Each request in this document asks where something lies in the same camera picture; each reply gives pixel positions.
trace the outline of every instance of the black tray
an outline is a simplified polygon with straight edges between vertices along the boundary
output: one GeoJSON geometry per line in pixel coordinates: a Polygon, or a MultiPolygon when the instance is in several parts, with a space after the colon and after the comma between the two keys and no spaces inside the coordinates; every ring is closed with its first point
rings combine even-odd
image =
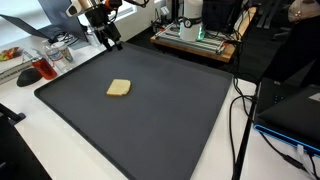
{"type": "Polygon", "coordinates": [[[123,47],[88,60],[35,95],[129,179],[190,179],[233,76],[123,47]],[[130,80],[130,92],[106,96],[113,79],[130,80]]]}

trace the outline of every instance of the person's hand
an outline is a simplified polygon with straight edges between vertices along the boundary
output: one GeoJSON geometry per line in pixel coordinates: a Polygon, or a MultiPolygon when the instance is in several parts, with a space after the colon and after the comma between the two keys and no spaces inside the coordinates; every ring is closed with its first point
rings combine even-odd
{"type": "Polygon", "coordinates": [[[312,4],[312,3],[314,3],[314,0],[302,0],[302,3],[312,4]]]}

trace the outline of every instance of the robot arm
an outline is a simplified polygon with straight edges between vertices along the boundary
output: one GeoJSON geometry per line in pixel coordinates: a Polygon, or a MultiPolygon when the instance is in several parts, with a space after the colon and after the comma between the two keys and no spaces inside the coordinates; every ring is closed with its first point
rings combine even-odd
{"type": "MultiPolygon", "coordinates": [[[[124,1],[143,8],[149,2],[149,0],[144,0],[143,4],[139,4],[133,0],[124,1]]],[[[108,16],[112,11],[116,11],[117,15],[121,5],[122,0],[106,0],[105,2],[103,0],[72,0],[66,13],[69,17],[85,14],[99,41],[106,46],[107,50],[112,51],[108,39],[114,41],[117,49],[121,50],[121,35],[114,24],[116,16],[112,19],[109,19],[108,16]]]]}

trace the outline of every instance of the white cable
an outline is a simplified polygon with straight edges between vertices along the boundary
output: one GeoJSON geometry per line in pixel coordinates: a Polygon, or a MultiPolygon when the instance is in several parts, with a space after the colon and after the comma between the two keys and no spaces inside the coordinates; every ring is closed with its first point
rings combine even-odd
{"type": "Polygon", "coordinates": [[[303,146],[298,144],[297,151],[298,151],[298,154],[299,154],[299,157],[300,157],[300,161],[301,161],[302,165],[306,168],[306,170],[309,173],[309,175],[311,176],[311,179],[316,180],[316,178],[314,177],[314,175],[312,174],[312,172],[310,171],[310,169],[308,168],[308,166],[306,165],[306,163],[304,161],[304,157],[303,157],[304,148],[303,148],[303,146]]]}

